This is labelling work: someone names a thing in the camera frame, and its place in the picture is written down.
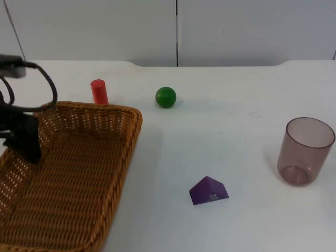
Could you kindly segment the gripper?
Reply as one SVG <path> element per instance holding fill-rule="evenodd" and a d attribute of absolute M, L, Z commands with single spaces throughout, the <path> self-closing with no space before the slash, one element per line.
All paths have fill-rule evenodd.
<path fill-rule="evenodd" d="M 3 146 L 15 151 L 29 163 L 36 164 L 41 158 L 38 138 L 38 119 L 30 114 L 5 108 L 1 97 L 1 138 Z"/>

